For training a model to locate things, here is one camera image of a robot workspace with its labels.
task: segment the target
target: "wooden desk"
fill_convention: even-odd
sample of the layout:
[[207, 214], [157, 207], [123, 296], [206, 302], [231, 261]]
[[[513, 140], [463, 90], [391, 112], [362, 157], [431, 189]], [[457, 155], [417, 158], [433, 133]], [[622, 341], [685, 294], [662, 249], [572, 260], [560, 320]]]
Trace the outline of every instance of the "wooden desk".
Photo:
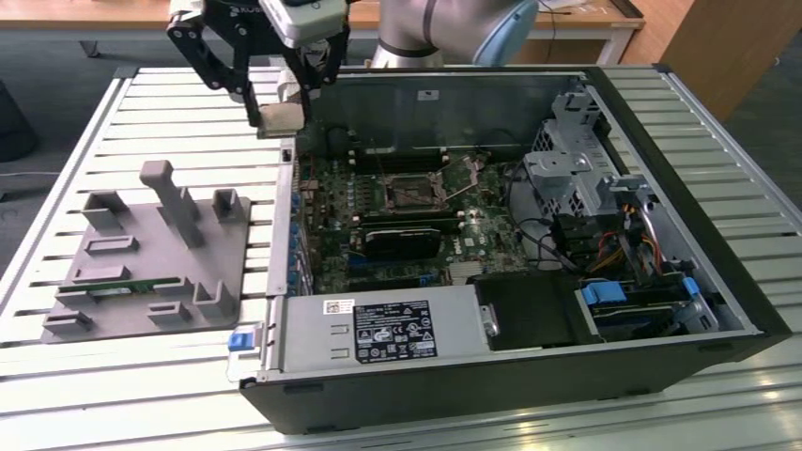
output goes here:
[[[42, 40], [165, 39], [170, 0], [0, 0], [0, 39], [24, 37]], [[642, 19], [628, 18], [610, 0], [592, 0], [585, 7], [565, 8], [554, 15], [556, 39], [604, 42], [598, 62], [616, 64]], [[532, 39], [553, 39], [552, 14], [540, 14]], [[375, 39], [379, 27], [379, 1], [363, 0], [351, 8], [354, 39]], [[542, 62], [545, 46], [528, 44], [518, 62]], [[560, 50], [550, 62], [561, 61]]]
[[665, 63], [725, 120], [802, 27], [802, 1], [632, 0], [648, 18], [624, 56]]

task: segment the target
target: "blue tab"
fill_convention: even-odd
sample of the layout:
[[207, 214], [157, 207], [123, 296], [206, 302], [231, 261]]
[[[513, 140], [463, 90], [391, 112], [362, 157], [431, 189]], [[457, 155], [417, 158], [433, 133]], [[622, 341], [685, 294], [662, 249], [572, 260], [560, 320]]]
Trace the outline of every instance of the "blue tab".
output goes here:
[[700, 285], [697, 284], [697, 281], [693, 277], [686, 277], [685, 279], [682, 279], [682, 285], [686, 286], [686, 290], [689, 291], [692, 298], [696, 298], [702, 293]]
[[588, 305], [594, 305], [596, 303], [600, 302], [600, 300], [597, 299], [597, 294], [593, 292], [592, 287], [582, 288], [582, 296], [584, 296], [584, 298], [586, 298]]
[[229, 337], [229, 351], [237, 352], [239, 350], [254, 349], [254, 333], [234, 333]]
[[582, 290], [586, 298], [586, 304], [596, 303], [624, 303], [628, 301], [628, 295], [622, 284], [618, 282], [592, 282]]

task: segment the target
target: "white label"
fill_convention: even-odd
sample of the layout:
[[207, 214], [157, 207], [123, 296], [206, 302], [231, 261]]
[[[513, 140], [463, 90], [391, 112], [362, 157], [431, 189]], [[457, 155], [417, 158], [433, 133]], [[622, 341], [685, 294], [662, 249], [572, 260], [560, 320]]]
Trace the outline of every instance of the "white label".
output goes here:
[[418, 91], [418, 101], [438, 101], [441, 99], [441, 91]]
[[98, 289], [91, 291], [90, 294], [92, 296], [115, 296], [119, 294], [131, 294], [131, 290], [129, 288], [110, 288], [110, 289]]
[[323, 315], [338, 315], [341, 313], [354, 313], [353, 299], [330, 299], [323, 301]]
[[435, 347], [434, 341], [421, 341], [418, 343], [410, 343], [410, 348], [415, 348], [417, 350], [431, 350]]

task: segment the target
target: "motherboard chip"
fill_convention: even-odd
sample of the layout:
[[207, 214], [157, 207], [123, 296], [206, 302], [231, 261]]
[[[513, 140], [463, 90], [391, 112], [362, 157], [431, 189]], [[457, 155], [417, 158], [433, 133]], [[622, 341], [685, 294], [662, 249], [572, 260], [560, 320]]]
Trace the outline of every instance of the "motherboard chip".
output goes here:
[[394, 178], [387, 186], [387, 198], [397, 209], [435, 204], [431, 181], [426, 176]]
[[395, 213], [441, 210], [442, 186], [430, 175], [405, 175], [385, 180], [385, 206]]

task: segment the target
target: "warning label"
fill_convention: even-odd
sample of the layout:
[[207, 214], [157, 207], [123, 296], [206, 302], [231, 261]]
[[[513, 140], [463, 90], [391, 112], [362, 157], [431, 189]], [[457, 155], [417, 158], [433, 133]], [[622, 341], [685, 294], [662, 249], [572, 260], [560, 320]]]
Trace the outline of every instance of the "warning label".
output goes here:
[[354, 306], [361, 364], [438, 356], [429, 301]]

